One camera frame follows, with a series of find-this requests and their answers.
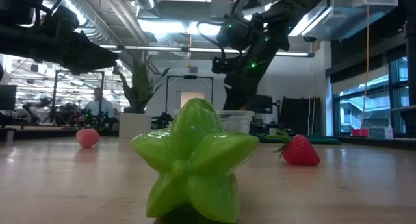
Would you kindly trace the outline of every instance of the potted plant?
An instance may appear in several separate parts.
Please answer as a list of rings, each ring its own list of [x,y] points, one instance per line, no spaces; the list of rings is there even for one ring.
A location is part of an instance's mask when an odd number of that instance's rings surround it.
[[[120,138],[132,139],[139,134],[150,131],[151,116],[144,113],[145,107],[155,92],[163,85],[157,84],[168,74],[169,69],[166,68],[158,79],[149,80],[147,62],[139,63],[133,60],[132,87],[130,87],[124,75],[117,67],[114,67],[113,73],[120,76],[125,98],[130,102],[130,107],[125,108],[124,113],[120,116]]]

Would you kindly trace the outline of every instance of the computer monitor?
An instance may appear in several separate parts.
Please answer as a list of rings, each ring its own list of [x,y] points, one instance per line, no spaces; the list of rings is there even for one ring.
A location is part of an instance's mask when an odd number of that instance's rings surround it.
[[[257,114],[273,114],[273,98],[265,95],[256,95],[248,101],[245,109]]]
[[[14,110],[17,85],[0,85],[0,110]]]

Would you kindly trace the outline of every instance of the man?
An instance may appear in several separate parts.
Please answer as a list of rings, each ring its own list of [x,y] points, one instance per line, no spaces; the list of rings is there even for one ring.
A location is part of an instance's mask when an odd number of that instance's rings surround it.
[[[112,109],[112,104],[110,101],[103,98],[103,93],[101,88],[94,89],[94,100],[90,101],[85,108],[91,110],[93,116],[99,114],[99,100],[101,99],[101,111],[106,112],[110,118],[114,117],[114,111]]]

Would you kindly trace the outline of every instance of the white planter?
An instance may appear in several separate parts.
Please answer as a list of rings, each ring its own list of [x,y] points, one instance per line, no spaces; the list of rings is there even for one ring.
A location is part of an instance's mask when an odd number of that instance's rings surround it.
[[[133,139],[139,134],[151,130],[151,116],[147,114],[123,113],[120,116],[120,130],[118,137]]]

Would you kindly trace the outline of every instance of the green plant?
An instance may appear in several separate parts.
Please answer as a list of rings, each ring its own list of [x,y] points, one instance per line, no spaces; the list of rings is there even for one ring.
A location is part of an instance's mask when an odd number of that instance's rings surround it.
[[[113,73],[119,75],[123,82],[124,95],[130,102],[130,109],[128,112],[136,114],[144,114],[144,108],[153,97],[155,92],[163,85],[158,86],[157,83],[165,77],[170,68],[166,68],[160,77],[156,80],[150,79],[147,73],[146,62],[139,63],[133,60],[133,71],[132,71],[132,86],[131,88],[127,84],[124,75],[118,68],[114,68]]]

